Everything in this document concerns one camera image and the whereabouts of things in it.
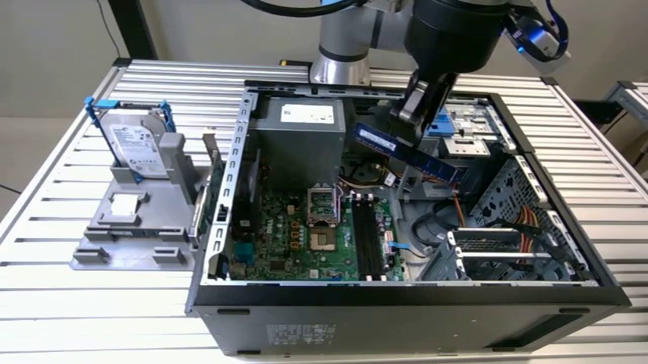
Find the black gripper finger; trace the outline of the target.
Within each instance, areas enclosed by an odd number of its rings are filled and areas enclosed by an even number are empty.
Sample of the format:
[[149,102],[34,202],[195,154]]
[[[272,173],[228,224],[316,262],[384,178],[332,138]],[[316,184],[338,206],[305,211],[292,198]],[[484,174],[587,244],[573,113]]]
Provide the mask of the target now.
[[395,135],[407,143],[418,143],[440,110],[454,86],[455,73],[424,74],[414,70],[407,82],[403,98],[390,110],[395,124]]

